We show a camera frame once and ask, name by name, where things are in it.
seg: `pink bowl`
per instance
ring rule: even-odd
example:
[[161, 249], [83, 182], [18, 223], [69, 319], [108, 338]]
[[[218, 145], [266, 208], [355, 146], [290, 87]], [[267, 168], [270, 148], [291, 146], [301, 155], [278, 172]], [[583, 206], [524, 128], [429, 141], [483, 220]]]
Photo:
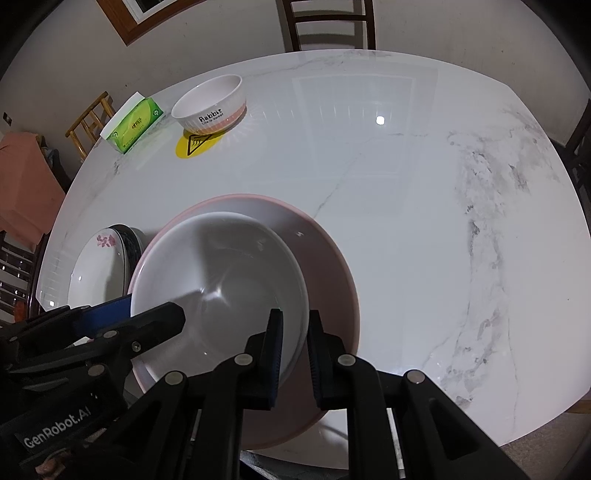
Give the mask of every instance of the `pink bowl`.
[[[172, 227], [187, 218], [209, 212], [235, 212], [271, 228], [291, 249], [308, 289], [310, 308], [317, 309], [324, 331], [342, 338], [349, 353], [359, 343], [359, 304], [353, 277], [343, 255], [328, 233], [304, 212], [280, 200], [252, 194], [232, 194], [205, 200], [171, 220], [150, 242], [131, 279], [133, 293], [137, 273], [154, 244]], [[158, 380], [141, 356], [134, 359], [134, 374], [144, 392]], [[280, 387], [271, 411], [245, 410], [243, 449], [262, 449], [284, 443], [310, 428], [324, 415], [316, 407], [310, 378], [307, 347]]]

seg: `round table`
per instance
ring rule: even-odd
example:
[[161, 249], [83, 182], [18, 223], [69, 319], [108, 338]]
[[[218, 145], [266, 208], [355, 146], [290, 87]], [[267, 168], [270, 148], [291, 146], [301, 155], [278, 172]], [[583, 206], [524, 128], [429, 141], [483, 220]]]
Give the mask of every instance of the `round table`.
[[[247, 114], [217, 142], [178, 150], [168, 112], [226, 73], [243, 76]], [[422, 369], [497, 443], [589, 389], [589, 231], [509, 87], [422, 57], [316, 50], [229, 65], [153, 98], [165, 118], [126, 155], [99, 141], [78, 172], [41, 267], [45, 309], [67, 303], [96, 231], [124, 223], [150, 240], [202, 200], [263, 194], [314, 217], [342, 251], [359, 296], [358, 356]], [[335, 411], [262, 453], [345, 468], [346, 438]]]

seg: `ceramic bowl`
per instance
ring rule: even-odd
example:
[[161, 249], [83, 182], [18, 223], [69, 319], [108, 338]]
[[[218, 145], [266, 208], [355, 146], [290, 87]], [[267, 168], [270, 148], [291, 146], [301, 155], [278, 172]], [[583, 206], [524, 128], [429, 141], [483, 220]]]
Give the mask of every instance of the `ceramic bowl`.
[[197, 85], [174, 105], [172, 117], [185, 130], [210, 135], [229, 128], [246, 109], [240, 75], [221, 75]]
[[194, 216], [158, 239], [139, 266], [131, 315], [167, 301], [183, 308], [186, 323], [145, 354], [153, 378], [213, 370], [265, 331], [273, 308], [283, 311], [280, 382], [306, 341], [309, 304], [296, 258], [276, 233], [239, 213]]
[[130, 276], [121, 237], [116, 230], [105, 228], [92, 236], [76, 260], [68, 305], [94, 306], [117, 299], [125, 295]]
[[[171, 220], [148, 245], [131, 279], [135, 291], [138, 272], [150, 251], [166, 233], [182, 221], [209, 212], [236, 212], [272, 229], [289, 247], [304, 275], [311, 309], [317, 309], [324, 331], [338, 335], [349, 353], [357, 352], [359, 305], [353, 278], [343, 255], [328, 233], [311, 217], [280, 200], [251, 194], [233, 194], [201, 202]], [[134, 374], [146, 392], [155, 383], [150, 374], [155, 358], [133, 360]], [[291, 375], [280, 387], [270, 411], [245, 410], [242, 448], [260, 449], [286, 442], [311, 427], [324, 412], [316, 407], [307, 352], [302, 351]]]

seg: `wall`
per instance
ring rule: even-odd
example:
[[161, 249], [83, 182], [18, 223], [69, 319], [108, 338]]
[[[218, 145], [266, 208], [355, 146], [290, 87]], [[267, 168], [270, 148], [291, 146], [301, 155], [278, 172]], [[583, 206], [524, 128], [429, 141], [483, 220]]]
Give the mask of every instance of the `wall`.
[[[0, 115], [8, 112], [15, 129], [45, 134], [74, 174], [79, 158], [64, 133], [98, 94], [107, 90], [119, 107], [136, 90], [152, 95], [219, 66], [285, 51], [277, 4], [205, 0], [126, 47], [95, 0], [64, 0], [0, 81]], [[449, 61], [507, 83], [552, 137], [568, 139], [589, 91], [560, 43], [520, 0], [374, 5], [379, 49]], [[319, 33], [326, 26], [305, 28]], [[353, 33], [350, 25], [343, 28]]]

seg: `pink flower pattern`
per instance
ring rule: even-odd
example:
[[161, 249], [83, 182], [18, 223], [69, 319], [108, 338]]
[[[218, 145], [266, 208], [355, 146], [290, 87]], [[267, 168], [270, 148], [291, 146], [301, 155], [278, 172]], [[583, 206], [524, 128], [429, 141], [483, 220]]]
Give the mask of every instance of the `pink flower pattern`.
[[97, 247], [114, 247], [116, 245], [115, 237], [113, 235], [96, 237]]

